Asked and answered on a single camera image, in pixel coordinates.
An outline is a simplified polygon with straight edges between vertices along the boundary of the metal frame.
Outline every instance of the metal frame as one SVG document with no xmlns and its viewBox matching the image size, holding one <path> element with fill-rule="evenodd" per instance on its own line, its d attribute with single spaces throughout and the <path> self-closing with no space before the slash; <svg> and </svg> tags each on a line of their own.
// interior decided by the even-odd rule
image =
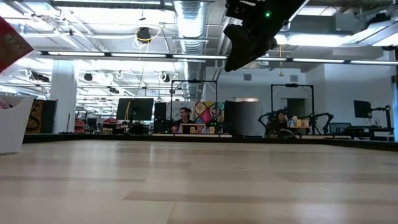
<svg viewBox="0 0 398 224">
<path fill-rule="evenodd" d="M 217 105 L 218 103 L 218 85 L 217 85 L 217 81 L 212 81 L 212 80 L 172 80 L 172 86 L 170 89 L 170 119 L 172 119 L 172 113 L 173 113 L 173 90 L 178 90 L 177 88 L 174 89 L 173 85 L 175 82 L 187 82 L 187 83 L 214 83 L 216 85 L 216 101 L 215 101 L 215 105 Z"/>
<path fill-rule="evenodd" d="M 68 51 L 38 51 L 33 58 L 49 58 L 55 60 L 148 60 L 176 62 L 180 59 L 198 60 L 227 60 L 227 55 L 188 55 L 188 54 L 147 54 L 134 52 L 68 52 Z M 338 65 L 372 65 L 398 66 L 393 60 L 348 60 L 325 58 L 291 58 L 291 57 L 259 57 L 255 61 L 262 62 L 290 62 L 290 63 L 323 63 Z"/>
<path fill-rule="evenodd" d="M 315 114 L 314 97 L 313 97 L 313 85 L 299 85 L 299 84 L 271 84 L 271 111 L 274 111 L 274 86 L 284 86 L 286 88 L 297 88 L 297 87 L 310 87 L 311 88 L 311 102 L 312 102 L 312 114 Z M 315 134 L 315 126 L 312 126 L 312 133 Z"/>
</svg>

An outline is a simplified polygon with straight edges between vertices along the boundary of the person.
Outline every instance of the person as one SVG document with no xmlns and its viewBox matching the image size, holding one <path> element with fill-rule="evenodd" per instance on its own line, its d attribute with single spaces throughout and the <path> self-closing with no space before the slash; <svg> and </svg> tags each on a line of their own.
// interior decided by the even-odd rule
<svg viewBox="0 0 398 224">
<path fill-rule="evenodd" d="M 284 110 L 279 110 L 276 112 L 276 117 L 267 123 L 266 136 L 278 134 L 284 129 L 287 129 L 286 113 Z"/>
<path fill-rule="evenodd" d="M 191 113 L 191 109 L 190 108 L 180 108 L 180 118 L 178 121 L 174 122 L 174 125 L 177 127 L 180 127 L 180 124 L 194 124 L 195 122 L 193 122 L 190 118 L 190 113 Z"/>
<path fill-rule="evenodd" d="M 280 130 L 287 129 L 286 114 L 283 110 L 277 111 L 277 121 L 274 122 L 274 130 L 278 133 Z"/>
</svg>

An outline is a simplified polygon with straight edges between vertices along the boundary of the air duct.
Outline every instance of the air duct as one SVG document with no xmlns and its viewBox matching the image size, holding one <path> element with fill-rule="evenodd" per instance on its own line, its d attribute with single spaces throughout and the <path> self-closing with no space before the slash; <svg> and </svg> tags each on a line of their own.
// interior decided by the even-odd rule
<svg viewBox="0 0 398 224">
<path fill-rule="evenodd" d="M 177 27 L 180 37 L 204 38 L 207 3 L 200 1 L 175 1 Z M 184 54 L 203 54 L 205 43 L 197 40 L 180 41 Z M 197 62 L 184 62 L 185 79 L 204 80 L 205 65 Z M 201 93 L 198 85 L 188 85 L 191 100 L 199 100 Z"/>
</svg>

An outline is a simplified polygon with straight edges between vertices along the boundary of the white bin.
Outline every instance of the white bin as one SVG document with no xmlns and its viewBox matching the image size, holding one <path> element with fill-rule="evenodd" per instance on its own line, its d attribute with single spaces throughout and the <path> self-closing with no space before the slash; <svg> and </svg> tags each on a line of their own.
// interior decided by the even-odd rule
<svg viewBox="0 0 398 224">
<path fill-rule="evenodd" d="M 34 97 L 0 96 L 0 98 L 13 106 L 11 109 L 0 110 L 0 155 L 17 153 L 22 147 Z"/>
</svg>

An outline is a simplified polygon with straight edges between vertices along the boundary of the wooden floor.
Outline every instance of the wooden floor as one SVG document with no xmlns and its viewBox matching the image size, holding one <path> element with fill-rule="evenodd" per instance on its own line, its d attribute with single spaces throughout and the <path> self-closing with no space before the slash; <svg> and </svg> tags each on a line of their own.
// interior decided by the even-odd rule
<svg viewBox="0 0 398 224">
<path fill-rule="evenodd" d="M 72 141 L 0 156 L 1 224 L 397 224 L 398 154 Z"/>
</svg>

